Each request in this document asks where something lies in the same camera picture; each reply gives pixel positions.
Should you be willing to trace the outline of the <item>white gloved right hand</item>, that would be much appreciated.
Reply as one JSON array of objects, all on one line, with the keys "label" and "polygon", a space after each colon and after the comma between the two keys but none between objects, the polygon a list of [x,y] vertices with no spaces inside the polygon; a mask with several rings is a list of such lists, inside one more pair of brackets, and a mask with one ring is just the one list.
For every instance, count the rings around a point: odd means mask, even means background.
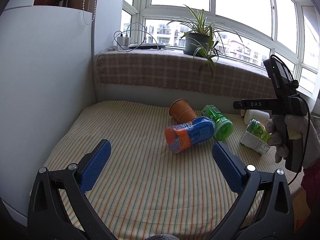
[{"label": "white gloved right hand", "polygon": [[[275,162],[279,163],[283,158],[288,156],[289,150],[285,147],[283,139],[280,133],[277,131],[273,121],[274,119],[268,119],[265,123],[266,131],[271,134],[267,143],[269,146],[276,146]],[[305,143],[309,123],[308,118],[304,116],[286,115],[284,121],[289,129],[289,138],[302,138],[303,143]],[[310,124],[307,148],[302,167],[304,169],[310,168],[318,160],[319,138],[317,137],[317,133],[313,124]]]}]

